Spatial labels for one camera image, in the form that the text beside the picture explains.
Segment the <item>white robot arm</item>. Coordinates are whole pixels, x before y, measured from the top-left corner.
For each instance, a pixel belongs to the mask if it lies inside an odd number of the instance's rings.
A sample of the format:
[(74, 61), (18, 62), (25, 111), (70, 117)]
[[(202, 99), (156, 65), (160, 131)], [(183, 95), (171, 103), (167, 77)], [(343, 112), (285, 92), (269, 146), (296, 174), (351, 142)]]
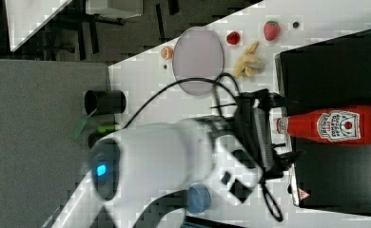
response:
[(232, 206), (282, 176), (296, 153), (277, 154), (269, 112), (288, 100), (262, 89), (237, 96), (230, 117), (204, 116), (115, 131), (96, 142), (89, 169), (42, 228), (169, 228), (166, 216), (202, 214), (213, 197)]

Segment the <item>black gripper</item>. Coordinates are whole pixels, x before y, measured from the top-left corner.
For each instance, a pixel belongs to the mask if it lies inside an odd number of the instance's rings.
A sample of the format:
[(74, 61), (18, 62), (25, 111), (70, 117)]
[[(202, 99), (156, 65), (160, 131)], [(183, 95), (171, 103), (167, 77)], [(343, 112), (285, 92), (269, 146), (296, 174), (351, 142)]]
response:
[(288, 151), (279, 155), (271, 140), (269, 113), (272, 108), (286, 107), (290, 102), (283, 96), (267, 89), (242, 92), (236, 97), (235, 133), (248, 155), (262, 168), (264, 180), (283, 177), (303, 153)]

